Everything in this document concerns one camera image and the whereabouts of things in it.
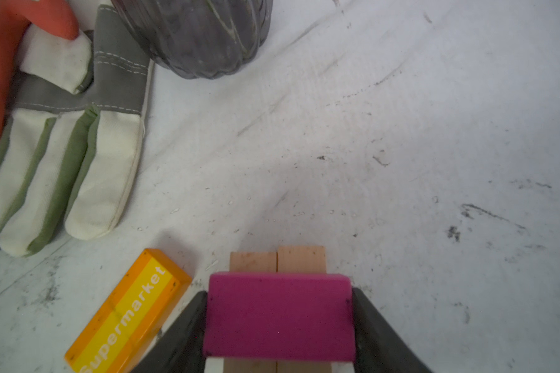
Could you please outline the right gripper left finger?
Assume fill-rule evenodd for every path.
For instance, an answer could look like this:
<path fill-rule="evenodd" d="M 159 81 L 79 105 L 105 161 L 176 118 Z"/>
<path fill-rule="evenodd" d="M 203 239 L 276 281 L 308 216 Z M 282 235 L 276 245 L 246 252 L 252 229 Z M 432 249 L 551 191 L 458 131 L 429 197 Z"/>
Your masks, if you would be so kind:
<path fill-rule="evenodd" d="M 205 371 L 202 348 L 207 299 L 207 292 L 198 292 L 132 373 Z"/>

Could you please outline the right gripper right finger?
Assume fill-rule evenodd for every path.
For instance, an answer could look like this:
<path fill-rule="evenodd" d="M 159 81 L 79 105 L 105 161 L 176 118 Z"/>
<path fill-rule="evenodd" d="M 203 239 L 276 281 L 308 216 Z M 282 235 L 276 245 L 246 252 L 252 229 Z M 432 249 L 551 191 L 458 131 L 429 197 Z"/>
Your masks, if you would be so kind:
<path fill-rule="evenodd" d="M 356 373 L 431 373 L 359 288 L 352 290 Z"/>

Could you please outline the magenta block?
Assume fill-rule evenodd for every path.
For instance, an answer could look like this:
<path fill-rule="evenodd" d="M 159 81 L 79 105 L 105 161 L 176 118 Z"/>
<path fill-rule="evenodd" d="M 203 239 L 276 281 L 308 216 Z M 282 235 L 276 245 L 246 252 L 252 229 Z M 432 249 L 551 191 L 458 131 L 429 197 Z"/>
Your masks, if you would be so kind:
<path fill-rule="evenodd" d="M 209 280 L 203 352 L 353 362 L 351 281 L 340 274 L 215 273 Z"/>

